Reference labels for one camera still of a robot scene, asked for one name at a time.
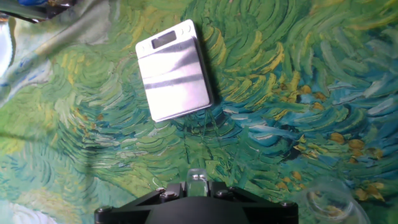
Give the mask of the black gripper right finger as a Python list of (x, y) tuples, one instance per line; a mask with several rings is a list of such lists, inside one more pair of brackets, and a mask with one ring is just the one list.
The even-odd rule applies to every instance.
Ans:
[(217, 223), (297, 224), (299, 206), (292, 201), (271, 202), (240, 187), (209, 182), (210, 220)]

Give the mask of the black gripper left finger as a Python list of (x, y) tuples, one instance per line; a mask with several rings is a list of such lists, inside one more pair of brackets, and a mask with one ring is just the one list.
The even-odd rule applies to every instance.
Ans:
[(145, 223), (150, 213), (168, 202), (187, 196), (186, 182), (171, 183), (121, 207), (103, 205), (94, 211), (94, 223)]

